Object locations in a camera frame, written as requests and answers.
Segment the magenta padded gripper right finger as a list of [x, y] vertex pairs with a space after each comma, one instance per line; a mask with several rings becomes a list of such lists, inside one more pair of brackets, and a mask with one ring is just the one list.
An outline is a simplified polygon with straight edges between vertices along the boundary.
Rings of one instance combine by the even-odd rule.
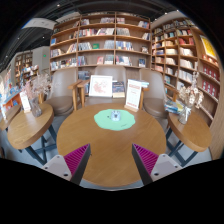
[[132, 144], [132, 156], [144, 185], [148, 185], [182, 169], [167, 154], [157, 155], [137, 144]]

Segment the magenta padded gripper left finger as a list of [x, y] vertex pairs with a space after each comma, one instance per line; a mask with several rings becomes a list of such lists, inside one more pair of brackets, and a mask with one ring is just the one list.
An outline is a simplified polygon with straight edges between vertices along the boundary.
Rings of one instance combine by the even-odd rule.
[[79, 185], [90, 155], [90, 145], [86, 144], [73, 150], [65, 156], [54, 156], [42, 167], [42, 169]]

